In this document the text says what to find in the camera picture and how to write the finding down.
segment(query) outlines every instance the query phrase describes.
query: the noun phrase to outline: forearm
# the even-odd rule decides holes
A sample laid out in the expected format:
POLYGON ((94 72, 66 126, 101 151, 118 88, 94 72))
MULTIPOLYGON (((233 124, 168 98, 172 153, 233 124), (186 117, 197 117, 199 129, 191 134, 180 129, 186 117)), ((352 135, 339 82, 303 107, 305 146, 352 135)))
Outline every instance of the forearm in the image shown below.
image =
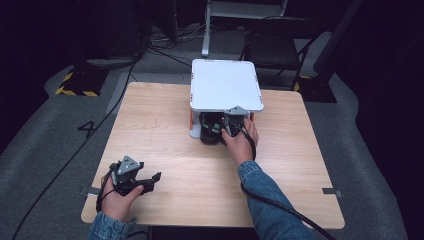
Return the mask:
MULTIPOLYGON (((241 164, 238 174, 244 188, 249 192, 293 208, 275 181, 255 162, 241 164)), ((247 202, 260 239, 313 239, 312 232, 302 221, 288 212, 251 197, 248 197, 247 202)))
POLYGON ((135 223, 135 219, 131 223, 125 223, 98 212, 88 231, 88 239, 127 239, 135 223))

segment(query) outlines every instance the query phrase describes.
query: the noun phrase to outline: person's left hand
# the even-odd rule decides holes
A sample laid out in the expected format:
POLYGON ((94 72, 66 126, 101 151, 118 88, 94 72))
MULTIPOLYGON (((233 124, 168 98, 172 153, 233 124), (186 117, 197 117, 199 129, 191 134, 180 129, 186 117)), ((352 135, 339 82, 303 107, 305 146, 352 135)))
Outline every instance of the person's left hand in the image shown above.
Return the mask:
POLYGON ((128 215, 131 204, 140 196, 143 189, 144 187, 140 185, 134 188, 125 197, 121 196, 116 191, 104 197, 108 192, 113 190, 112 178, 109 177, 103 191, 102 197, 104 197, 104 199, 102 201, 102 212, 113 219, 123 222, 128 215))

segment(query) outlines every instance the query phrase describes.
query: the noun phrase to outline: gray carpet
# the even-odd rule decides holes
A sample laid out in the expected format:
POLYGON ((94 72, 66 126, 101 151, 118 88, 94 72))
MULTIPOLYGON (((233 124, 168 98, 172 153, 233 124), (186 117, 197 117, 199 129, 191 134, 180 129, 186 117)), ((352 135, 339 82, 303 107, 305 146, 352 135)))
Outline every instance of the gray carpet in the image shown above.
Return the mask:
MULTIPOLYGON (((243 37, 243 31, 213 34, 209 58, 238 59, 243 37)), ((329 37, 324 34, 311 47, 302 75, 316 75, 312 65, 329 37)), ((190 63, 201 58, 201 46, 202 39, 195 39, 164 52, 190 63)), ((0 156, 1 239, 12 238, 37 196, 84 142, 86 132, 78 131, 78 127, 89 121, 97 126, 116 103, 129 70, 111 71, 100 97, 54 95, 69 68, 47 81, 45 89, 50 98, 0 156)), ((175 60, 146 53, 130 80, 189 84, 190 71, 175 60)), ((333 186, 342 195, 339 203, 346 226, 330 232, 337 239, 407 239, 396 199, 356 128, 356 97, 337 76, 330 85, 338 103, 305 103, 333 186)), ((111 114, 107 118, 47 190, 17 239, 85 239, 89 225, 80 218, 85 202, 80 192, 91 185, 115 117, 111 114)))

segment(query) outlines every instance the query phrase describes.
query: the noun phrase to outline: black chair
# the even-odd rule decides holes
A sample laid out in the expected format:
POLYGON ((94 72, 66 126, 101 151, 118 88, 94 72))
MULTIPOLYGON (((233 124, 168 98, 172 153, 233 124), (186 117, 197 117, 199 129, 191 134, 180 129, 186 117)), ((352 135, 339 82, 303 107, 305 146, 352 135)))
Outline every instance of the black chair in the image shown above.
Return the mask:
POLYGON ((246 35, 239 60, 253 62, 256 68, 279 69, 277 75, 284 70, 296 71, 291 84, 294 90, 309 46, 322 32, 321 25, 312 19, 282 16, 260 19, 246 35), (297 51, 296 39, 309 41, 297 51))

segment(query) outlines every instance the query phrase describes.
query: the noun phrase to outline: black curtain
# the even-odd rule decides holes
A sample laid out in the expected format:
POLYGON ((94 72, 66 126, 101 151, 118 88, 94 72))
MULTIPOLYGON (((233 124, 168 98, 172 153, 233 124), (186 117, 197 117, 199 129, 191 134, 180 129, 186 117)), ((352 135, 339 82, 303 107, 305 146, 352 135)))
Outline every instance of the black curtain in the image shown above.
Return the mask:
POLYGON ((410 239, 424 223, 424 12, 420 1, 365 0, 338 50, 356 123, 397 198, 410 239))

